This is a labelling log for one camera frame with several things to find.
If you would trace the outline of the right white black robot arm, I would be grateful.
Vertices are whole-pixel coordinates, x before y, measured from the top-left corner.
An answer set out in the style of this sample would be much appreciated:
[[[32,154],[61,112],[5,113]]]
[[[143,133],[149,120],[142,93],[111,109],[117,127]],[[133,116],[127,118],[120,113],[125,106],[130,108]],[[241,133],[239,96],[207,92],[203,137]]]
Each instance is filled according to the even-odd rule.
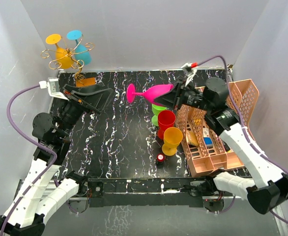
[[[246,199],[258,213],[266,214],[288,200],[288,172],[272,163],[258,148],[247,133],[240,111],[227,105],[228,96],[228,85],[212,77],[202,91],[184,81],[162,85],[153,101],[174,110],[187,105],[205,111],[206,124],[235,152],[251,174],[251,178],[241,178],[226,171],[215,171],[206,182],[207,192],[211,195],[230,192]]]

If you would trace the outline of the green wine glass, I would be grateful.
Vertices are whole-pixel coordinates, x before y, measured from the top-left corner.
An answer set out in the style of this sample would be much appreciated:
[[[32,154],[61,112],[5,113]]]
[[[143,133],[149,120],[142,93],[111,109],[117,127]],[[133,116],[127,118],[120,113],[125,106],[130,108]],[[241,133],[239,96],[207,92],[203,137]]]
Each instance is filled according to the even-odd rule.
[[[158,106],[155,104],[152,104],[152,112],[153,112],[153,117],[151,118],[151,122],[154,126],[159,126],[158,125],[158,115],[164,111],[167,110],[168,108],[166,107],[162,107],[162,106]]]

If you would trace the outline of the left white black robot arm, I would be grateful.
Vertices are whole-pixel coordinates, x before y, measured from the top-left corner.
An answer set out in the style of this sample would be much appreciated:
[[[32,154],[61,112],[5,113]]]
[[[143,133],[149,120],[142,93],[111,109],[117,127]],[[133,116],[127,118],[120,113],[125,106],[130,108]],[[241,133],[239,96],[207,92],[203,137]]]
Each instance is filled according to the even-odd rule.
[[[0,215],[0,235],[40,236],[51,216],[72,196],[88,191],[86,176],[69,173],[52,193],[43,198],[50,180],[62,165],[71,145],[70,132],[83,113],[100,114],[108,104],[113,90],[103,83],[87,87],[64,85],[56,91],[53,82],[41,81],[37,87],[47,89],[51,97],[65,99],[57,116],[39,113],[32,122],[32,137],[26,135],[11,117],[11,105],[28,88],[15,94],[7,105],[7,118],[12,127],[37,148],[22,187],[11,206]]]

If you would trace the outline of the red wine glass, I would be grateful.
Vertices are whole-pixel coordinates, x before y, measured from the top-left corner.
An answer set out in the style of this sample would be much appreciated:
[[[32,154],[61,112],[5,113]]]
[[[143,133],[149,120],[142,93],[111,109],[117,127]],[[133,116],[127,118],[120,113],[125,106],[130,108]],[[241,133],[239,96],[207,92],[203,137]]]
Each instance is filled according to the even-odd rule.
[[[159,139],[163,140],[164,132],[166,129],[173,127],[175,123],[175,114],[170,110],[161,111],[158,115],[158,125],[159,129],[157,131],[157,136]]]

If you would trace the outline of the magenta wine glass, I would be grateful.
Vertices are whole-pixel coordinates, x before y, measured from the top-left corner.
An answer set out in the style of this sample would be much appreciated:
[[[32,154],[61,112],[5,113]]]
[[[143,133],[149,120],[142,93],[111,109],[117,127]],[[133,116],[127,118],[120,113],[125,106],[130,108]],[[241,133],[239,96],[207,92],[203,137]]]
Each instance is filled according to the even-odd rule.
[[[158,105],[158,103],[154,102],[154,99],[168,93],[171,89],[173,89],[174,85],[167,84],[167,85],[155,85],[150,87],[145,92],[136,92],[136,88],[134,84],[130,84],[127,88],[126,98],[129,103],[132,103],[135,100],[136,96],[144,97],[148,102],[151,104]]]

